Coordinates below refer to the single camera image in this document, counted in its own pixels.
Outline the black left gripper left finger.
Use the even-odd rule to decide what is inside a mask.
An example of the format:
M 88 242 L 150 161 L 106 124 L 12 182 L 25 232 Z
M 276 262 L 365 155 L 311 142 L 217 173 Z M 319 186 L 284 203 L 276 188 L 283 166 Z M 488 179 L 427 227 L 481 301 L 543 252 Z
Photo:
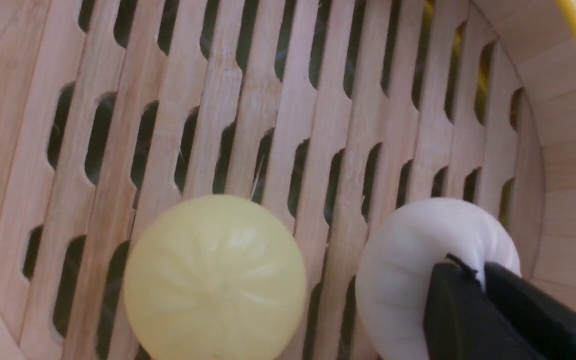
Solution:
M 542 360 L 489 300 L 477 275 L 455 255 L 434 265 L 423 314 L 430 360 Z

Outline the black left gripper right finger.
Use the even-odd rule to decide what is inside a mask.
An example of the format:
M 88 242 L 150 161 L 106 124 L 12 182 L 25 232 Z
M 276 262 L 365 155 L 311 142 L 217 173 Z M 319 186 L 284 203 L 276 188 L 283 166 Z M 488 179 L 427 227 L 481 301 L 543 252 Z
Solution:
M 514 330 L 548 360 L 576 360 L 576 312 L 496 262 L 486 294 Z

